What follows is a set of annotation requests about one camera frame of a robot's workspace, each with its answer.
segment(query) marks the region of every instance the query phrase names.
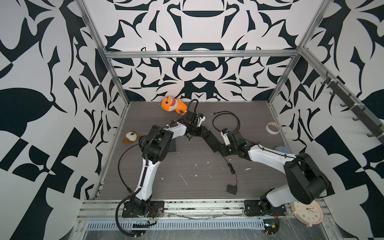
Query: wooden table surface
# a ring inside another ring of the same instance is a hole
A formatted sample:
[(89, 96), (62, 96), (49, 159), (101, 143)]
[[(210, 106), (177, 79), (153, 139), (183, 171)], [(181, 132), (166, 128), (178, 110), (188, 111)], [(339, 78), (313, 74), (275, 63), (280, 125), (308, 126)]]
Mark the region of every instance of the wooden table surface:
[[(273, 121), (266, 102), (199, 103), (197, 112), (206, 116), (203, 125), (222, 143), (224, 141), (220, 132), (212, 126), (214, 116), (210, 113), (224, 110), (238, 116), (241, 121), (240, 132), (247, 140), (260, 141), (261, 145), (272, 149), (283, 146), (280, 134), (272, 135), (265, 129), (266, 124)], [(121, 154), (133, 145), (122, 143), (125, 134), (135, 131), (137, 134), (147, 135), (152, 125), (163, 126), (180, 116), (175, 111), (164, 111), (159, 103), (131, 103), (99, 199), (122, 199), (128, 195), (117, 170)], [(219, 116), (215, 120), (218, 129), (228, 128), (231, 131), (236, 128), (236, 124), (232, 115)], [(201, 137), (193, 137), (190, 141), (186, 137), (179, 137), (176, 139), (176, 148), (176, 152), (168, 153), (160, 163), (152, 189), (154, 199), (260, 197), (269, 189), (286, 184), (285, 175), (276, 169), (231, 155), (226, 159), (233, 165), (238, 177), (237, 195), (232, 195), (226, 192), (225, 186), (236, 184), (235, 175), (230, 173), (223, 157), (218, 152), (213, 153)], [(120, 163), (122, 177), (133, 190), (141, 173), (141, 154), (139, 146), (136, 146), (123, 156)]]

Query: white debris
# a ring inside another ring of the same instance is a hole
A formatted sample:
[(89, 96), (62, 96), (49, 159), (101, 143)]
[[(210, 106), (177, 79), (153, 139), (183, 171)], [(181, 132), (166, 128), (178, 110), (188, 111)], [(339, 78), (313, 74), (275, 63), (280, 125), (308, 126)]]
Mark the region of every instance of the white debris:
[(181, 174), (179, 174), (180, 177), (184, 180), (185, 184), (188, 186), (187, 182), (185, 181), (185, 179), (183, 178), (183, 176), (181, 176)]

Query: stuffed animal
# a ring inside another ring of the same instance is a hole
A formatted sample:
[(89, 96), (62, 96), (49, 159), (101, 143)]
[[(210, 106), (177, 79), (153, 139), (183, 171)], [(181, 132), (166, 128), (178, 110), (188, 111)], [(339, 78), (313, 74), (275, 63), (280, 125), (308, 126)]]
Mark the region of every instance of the stuffed animal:
[(182, 102), (181, 99), (175, 99), (173, 97), (167, 96), (161, 101), (161, 107), (168, 111), (172, 112), (176, 110), (177, 113), (185, 114), (187, 111), (187, 106)]
[(125, 135), (125, 138), (122, 140), (124, 144), (132, 143), (140, 138), (140, 135), (136, 134), (135, 131), (129, 132)]

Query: power adapter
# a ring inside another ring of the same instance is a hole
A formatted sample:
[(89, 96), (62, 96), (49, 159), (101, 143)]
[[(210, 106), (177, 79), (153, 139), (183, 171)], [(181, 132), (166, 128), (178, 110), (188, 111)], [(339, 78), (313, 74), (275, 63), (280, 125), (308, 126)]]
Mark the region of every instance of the power adapter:
[(231, 184), (227, 185), (227, 192), (232, 193), (233, 195), (236, 195), (237, 193), (237, 187), (232, 186)]

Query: white masking tape roll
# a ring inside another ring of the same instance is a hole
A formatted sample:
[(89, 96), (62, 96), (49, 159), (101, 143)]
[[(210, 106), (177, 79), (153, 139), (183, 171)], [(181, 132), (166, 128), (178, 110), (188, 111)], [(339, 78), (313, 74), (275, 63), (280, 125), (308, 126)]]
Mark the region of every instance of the white masking tape roll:
[[(272, 130), (269, 128), (269, 126), (274, 126), (274, 127), (276, 127), (276, 128), (277, 128), (277, 131), (272, 131)], [(267, 123), (266, 126), (265, 126), (265, 129), (266, 129), (267, 132), (269, 132), (270, 134), (278, 134), (278, 133), (280, 132), (280, 126), (279, 126), (277, 123), (275, 123), (275, 122), (269, 122), (269, 123)]]

